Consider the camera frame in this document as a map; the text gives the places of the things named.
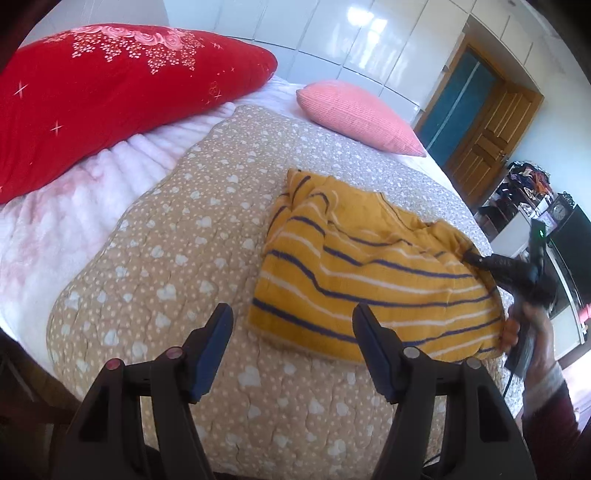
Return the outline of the dark red sleeve forearm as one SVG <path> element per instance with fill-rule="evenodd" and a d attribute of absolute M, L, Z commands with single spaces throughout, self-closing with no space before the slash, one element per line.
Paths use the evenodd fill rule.
<path fill-rule="evenodd" d="M 523 393 L 523 436 L 539 479 L 590 477 L 590 427 L 578 427 L 567 383 L 554 364 Z"/>

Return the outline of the right hand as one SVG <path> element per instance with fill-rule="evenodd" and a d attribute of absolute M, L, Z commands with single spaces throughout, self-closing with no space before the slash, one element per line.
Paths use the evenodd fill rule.
<path fill-rule="evenodd" d="M 524 404 L 532 407 L 534 402 L 544 403 L 564 382 L 562 371 L 555 358 L 554 329 L 543 307 L 527 302 L 514 303 L 508 312 L 500 337 L 500 348 L 508 353 L 517 346 L 522 326 L 531 326 L 535 333 L 535 348 L 526 374 Z"/>

